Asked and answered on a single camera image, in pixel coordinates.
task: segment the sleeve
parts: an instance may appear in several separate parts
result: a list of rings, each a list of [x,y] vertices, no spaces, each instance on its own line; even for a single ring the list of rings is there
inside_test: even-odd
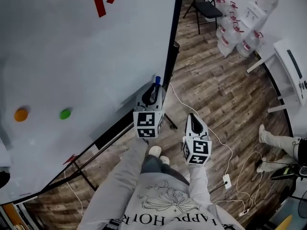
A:
[[[111,219],[120,219],[129,199],[137,186],[147,143],[135,139],[113,169],[99,186],[78,226],[78,230],[96,230],[104,227]]]
[[[208,192],[208,178],[206,168],[203,165],[189,164],[190,186],[189,196],[197,204],[208,207],[211,205]]]

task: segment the white table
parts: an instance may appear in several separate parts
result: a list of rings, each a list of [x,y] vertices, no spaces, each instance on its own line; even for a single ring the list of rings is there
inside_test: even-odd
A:
[[[291,60],[287,50],[290,49],[296,62],[298,67],[300,68],[301,72],[302,72],[302,78],[299,77],[295,65],[293,63],[293,61]],[[300,88],[299,84],[304,84],[304,80],[307,80],[307,78],[304,76],[304,72],[303,70],[303,65],[299,62],[299,58],[295,55],[295,50],[291,44],[290,41],[288,41],[287,39],[282,39],[276,43],[274,43],[274,51],[272,51],[271,54],[269,54],[267,57],[262,58],[261,60],[259,60],[257,63],[255,63],[252,67],[250,67],[249,69],[247,69],[247,73],[250,73],[252,70],[254,70],[256,67],[260,66],[261,64],[265,63],[267,60],[269,60],[270,58],[272,58],[273,56],[277,56],[278,59],[280,60],[283,68],[285,69],[290,82],[292,84],[292,91],[288,94],[284,94],[278,97],[278,100],[286,98],[288,96],[291,95],[295,95],[296,96],[296,101],[292,102],[292,103],[286,103],[280,106],[276,106],[273,108],[269,108],[268,109],[268,113],[272,113],[272,112],[276,112],[276,111],[280,111],[286,108],[291,108],[294,106],[297,106],[298,104],[300,106],[304,106],[306,99],[307,99],[307,89],[306,88]]]

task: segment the floor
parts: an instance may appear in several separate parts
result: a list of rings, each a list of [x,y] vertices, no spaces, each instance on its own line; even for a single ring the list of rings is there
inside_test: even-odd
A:
[[[266,71],[259,67],[250,74],[246,69],[257,60],[255,56],[247,59],[241,57],[236,51],[227,58],[217,48],[214,24],[202,25],[201,35],[198,35],[195,13],[189,13],[183,19],[191,0],[184,0],[177,30],[176,41],[180,44],[180,53],[177,57],[171,83],[177,95],[186,104],[196,109],[201,118],[218,135],[223,143],[233,150],[228,173],[232,187],[224,187],[211,193],[211,201],[241,199],[246,205],[248,196],[236,191],[236,182],[244,161],[253,151],[259,151],[269,160],[279,159],[283,151],[269,147],[258,142],[258,128],[261,123],[275,135],[289,135],[284,113],[268,114],[268,107],[279,104],[277,94]],[[181,105],[173,91],[169,88],[165,99],[165,111],[178,125],[179,129],[171,129],[165,121],[162,133],[158,139],[152,141],[163,148],[163,154],[171,160],[171,166],[189,178],[187,166],[180,151],[182,137],[184,136],[187,114],[191,112]],[[120,154],[127,147],[127,141],[132,139],[134,131],[131,130],[102,155],[97,157],[84,170],[94,185],[100,185],[112,168],[119,162]],[[222,176],[226,171],[231,151],[219,144],[217,138],[211,133],[213,149],[210,160],[206,163],[209,177],[209,191],[223,183]],[[77,161],[79,165],[86,162],[97,149],[92,148]],[[251,182],[255,170],[255,162],[260,155],[254,153],[246,162],[238,182],[239,190],[248,192],[255,198],[259,186],[260,176]],[[74,168],[66,171],[72,173]],[[277,181],[266,200],[262,200],[269,192],[273,181],[269,179],[271,173],[265,173],[261,181],[256,201],[250,212],[242,217],[238,214],[243,210],[241,202],[221,202],[219,205],[232,214],[243,226],[258,214],[271,214],[278,207],[279,193],[288,180]],[[94,191],[82,177],[70,181],[83,203],[85,211]],[[40,195],[37,199],[29,201],[26,206],[35,217],[43,222],[45,229],[76,229],[81,220],[81,205],[67,184],[50,192]]]

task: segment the sneaker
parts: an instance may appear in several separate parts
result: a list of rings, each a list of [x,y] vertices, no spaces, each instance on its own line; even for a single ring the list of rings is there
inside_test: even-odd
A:
[[[161,156],[160,159],[163,164],[169,165],[169,158],[167,156]]]
[[[262,158],[260,165],[257,167],[257,173],[262,173],[264,170],[262,169],[262,163],[265,162],[267,159],[265,157]]]
[[[149,155],[153,155],[153,156],[155,156],[155,157],[157,157],[157,158],[159,158],[160,157],[160,154],[161,154],[161,151],[162,151],[162,148],[161,147],[159,147],[159,146],[153,146],[153,147],[151,147],[150,149],[149,149]]]
[[[260,143],[263,143],[263,142],[262,142],[261,135],[262,135],[262,132],[263,132],[264,130],[265,130],[265,129],[264,129],[264,125],[261,124],[261,125],[259,126],[259,142],[260,142]]]

